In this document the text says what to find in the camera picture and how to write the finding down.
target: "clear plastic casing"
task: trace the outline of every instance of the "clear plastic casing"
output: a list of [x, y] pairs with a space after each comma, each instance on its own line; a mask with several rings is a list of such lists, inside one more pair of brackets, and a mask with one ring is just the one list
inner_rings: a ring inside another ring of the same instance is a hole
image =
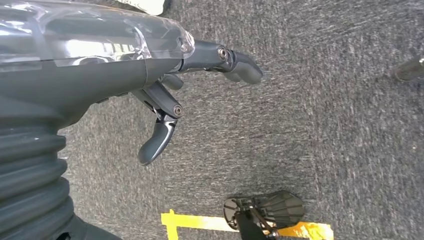
[[93, 4], [0, 0], [0, 72], [140, 59], [185, 59], [193, 36], [176, 21]]

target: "yellow floor marking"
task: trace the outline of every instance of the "yellow floor marking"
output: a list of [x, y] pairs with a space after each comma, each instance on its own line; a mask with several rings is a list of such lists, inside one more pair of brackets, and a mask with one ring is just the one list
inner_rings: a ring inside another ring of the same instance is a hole
[[[174, 210], [161, 214], [162, 225], [166, 226], [168, 240], [178, 240], [177, 227], [238, 232], [228, 226], [225, 218], [216, 216], [193, 216], [175, 214]], [[309, 240], [334, 240], [331, 226], [323, 223], [299, 222], [296, 226], [278, 230], [281, 236]]]

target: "screw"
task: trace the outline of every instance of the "screw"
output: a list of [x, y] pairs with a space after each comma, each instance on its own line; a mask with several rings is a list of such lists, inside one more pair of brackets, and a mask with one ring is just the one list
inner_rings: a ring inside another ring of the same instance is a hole
[[221, 61], [225, 62], [228, 58], [227, 50], [224, 47], [218, 48], [218, 56], [221, 59]]
[[183, 53], [187, 53], [188, 51], [189, 51], [189, 46], [187, 46], [187, 44], [182, 44], [181, 45], [181, 51], [183, 52]]
[[173, 113], [177, 118], [180, 118], [183, 115], [183, 107], [180, 105], [175, 105], [173, 107]]

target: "metal leg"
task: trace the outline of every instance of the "metal leg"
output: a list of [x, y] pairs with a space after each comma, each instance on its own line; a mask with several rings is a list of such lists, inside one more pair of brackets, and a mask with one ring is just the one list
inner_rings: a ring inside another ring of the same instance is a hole
[[424, 57], [415, 57], [398, 66], [394, 71], [394, 76], [401, 81], [424, 77]]

